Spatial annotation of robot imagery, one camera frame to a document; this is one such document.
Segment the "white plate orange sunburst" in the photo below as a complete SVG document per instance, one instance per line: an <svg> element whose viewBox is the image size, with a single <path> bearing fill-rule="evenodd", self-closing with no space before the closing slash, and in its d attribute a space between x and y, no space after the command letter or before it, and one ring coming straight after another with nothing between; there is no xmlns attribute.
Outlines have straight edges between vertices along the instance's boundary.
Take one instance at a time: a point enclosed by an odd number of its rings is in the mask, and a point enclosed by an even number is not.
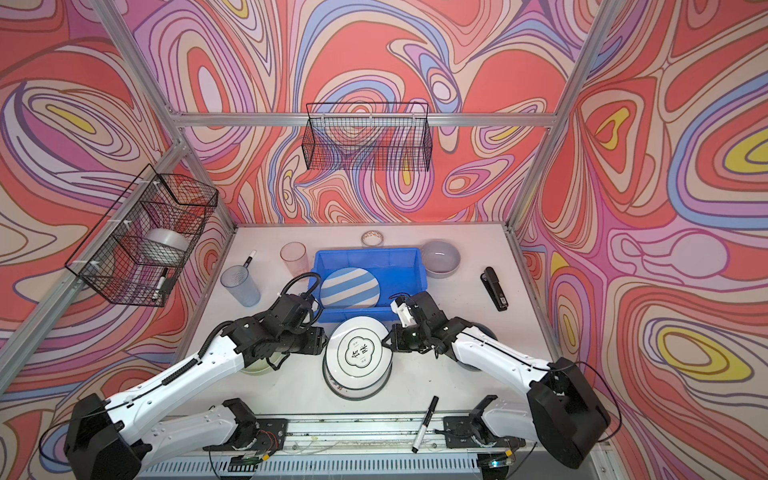
<svg viewBox="0 0 768 480"><path fill-rule="evenodd" d="M386 372L371 385L360 389L351 389L336 381L331 375L327 365L322 365L322 374L326 386L334 395L348 401L363 401L377 395L387 385L391 376L391 371L392 367L389 366Z"/></svg>

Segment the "blue white striped plate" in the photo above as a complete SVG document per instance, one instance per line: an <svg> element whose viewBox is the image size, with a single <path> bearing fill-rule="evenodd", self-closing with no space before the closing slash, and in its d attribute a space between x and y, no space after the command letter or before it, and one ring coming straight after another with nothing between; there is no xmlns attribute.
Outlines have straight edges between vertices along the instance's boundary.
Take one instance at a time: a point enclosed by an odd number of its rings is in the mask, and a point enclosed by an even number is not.
<svg viewBox="0 0 768 480"><path fill-rule="evenodd" d="M380 295L379 281L371 272L359 267L331 272L320 287L320 301L325 308L371 308L378 303Z"/></svg>

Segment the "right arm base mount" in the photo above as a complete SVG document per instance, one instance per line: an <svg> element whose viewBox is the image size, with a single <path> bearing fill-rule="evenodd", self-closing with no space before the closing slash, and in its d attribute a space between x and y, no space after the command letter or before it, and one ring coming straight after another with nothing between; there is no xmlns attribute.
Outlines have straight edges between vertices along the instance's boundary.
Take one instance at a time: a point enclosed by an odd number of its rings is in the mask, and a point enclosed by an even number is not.
<svg viewBox="0 0 768 480"><path fill-rule="evenodd" d="M516 451L525 447L527 445L525 439L513 436L497 436L482 420L482 414L497 399L497 395L487 395L469 414L444 417L442 428L436 429L435 433L444 437L449 449L505 447Z"/></svg>

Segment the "white plate flower outline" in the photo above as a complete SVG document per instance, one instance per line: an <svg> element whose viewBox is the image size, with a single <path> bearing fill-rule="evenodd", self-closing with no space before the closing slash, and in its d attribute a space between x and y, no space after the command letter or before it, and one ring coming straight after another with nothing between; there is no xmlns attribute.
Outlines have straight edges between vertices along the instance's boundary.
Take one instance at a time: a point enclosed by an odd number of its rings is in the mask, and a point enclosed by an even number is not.
<svg viewBox="0 0 768 480"><path fill-rule="evenodd" d="M360 389L378 380L391 365L392 352L383 346L388 335L378 320L358 316L337 327L325 354L325 364L341 385Z"/></svg>

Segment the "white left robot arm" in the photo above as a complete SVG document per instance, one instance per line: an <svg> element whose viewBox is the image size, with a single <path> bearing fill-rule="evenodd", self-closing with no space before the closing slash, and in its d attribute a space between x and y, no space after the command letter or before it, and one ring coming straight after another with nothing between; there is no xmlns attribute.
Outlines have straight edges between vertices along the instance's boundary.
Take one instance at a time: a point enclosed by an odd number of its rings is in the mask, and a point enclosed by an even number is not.
<svg viewBox="0 0 768 480"><path fill-rule="evenodd" d="M261 427L239 398L199 414L167 416L218 381L276 353L284 358L321 354L327 337L316 322L323 310L309 292L283 293L263 312L221 322L197 353L151 379L107 399L91 394L78 401L63 447L75 477L133 479L199 448L251 448Z"/></svg>

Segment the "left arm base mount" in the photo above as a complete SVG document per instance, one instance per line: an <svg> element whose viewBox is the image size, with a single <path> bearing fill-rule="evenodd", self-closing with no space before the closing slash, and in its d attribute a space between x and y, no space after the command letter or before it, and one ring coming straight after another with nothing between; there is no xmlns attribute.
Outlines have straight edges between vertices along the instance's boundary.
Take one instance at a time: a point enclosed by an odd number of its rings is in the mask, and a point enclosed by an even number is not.
<svg viewBox="0 0 768 480"><path fill-rule="evenodd" d="M204 451L252 451L272 455L284 448L289 424L287 418L257 417L239 398L224 400L222 406L226 413L234 416L235 429L224 441L204 446Z"/></svg>

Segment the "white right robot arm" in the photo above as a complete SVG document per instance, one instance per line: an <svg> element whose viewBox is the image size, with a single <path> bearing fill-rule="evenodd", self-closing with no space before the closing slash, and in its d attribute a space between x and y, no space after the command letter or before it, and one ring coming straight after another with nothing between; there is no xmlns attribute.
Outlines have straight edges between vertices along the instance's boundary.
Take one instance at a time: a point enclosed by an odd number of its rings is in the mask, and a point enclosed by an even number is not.
<svg viewBox="0 0 768 480"><path fill-rule="evenodd" d="M560 464L577 469L611 424L607 409L577 363L554 362L515 350L485 333L476 322L448 317L432 296L396 294L390 308L399 322L383 344L392 352L433 353L483 372L526 398L523 411L487 395L468 416L477 441L530 438Z"/></svg>

